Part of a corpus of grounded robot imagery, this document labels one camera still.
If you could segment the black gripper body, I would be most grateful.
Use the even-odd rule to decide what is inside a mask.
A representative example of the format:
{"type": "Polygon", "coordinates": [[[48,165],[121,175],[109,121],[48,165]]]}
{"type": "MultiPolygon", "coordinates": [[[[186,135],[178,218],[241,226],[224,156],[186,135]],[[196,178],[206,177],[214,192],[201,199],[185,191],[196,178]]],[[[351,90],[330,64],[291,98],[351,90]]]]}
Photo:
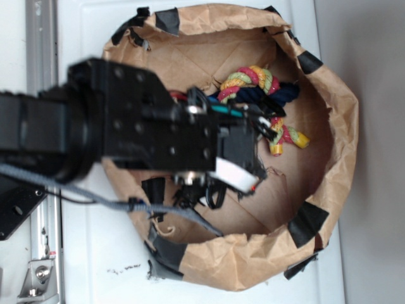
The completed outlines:
{"type": "Polygon", "coordinates": [[[175,101],[156,74],[91,58],[68,83],[97,108],[102,156],[120,168],[168,172],[175,204],[219,208],[233,190],[252,194],[267,173],[258,158],[261,114],[210,100],[192,87],[175,101]]]}

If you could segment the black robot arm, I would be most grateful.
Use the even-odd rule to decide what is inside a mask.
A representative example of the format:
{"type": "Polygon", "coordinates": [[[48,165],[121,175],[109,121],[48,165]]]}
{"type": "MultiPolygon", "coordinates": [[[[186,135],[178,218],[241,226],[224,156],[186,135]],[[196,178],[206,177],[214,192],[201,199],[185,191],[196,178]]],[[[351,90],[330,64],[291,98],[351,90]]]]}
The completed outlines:
{"type": "Polygon", "coordinates": [[[252,194],[265,180],[263,129],[256,108],[223,106],[197,88],[175,98],[149,70],[90,58],[38,96],[1,94],[1,173],[72,191],[109,159],[167,172],[190,205],[204,197],[218,208],[213,193],[252,194]]]}

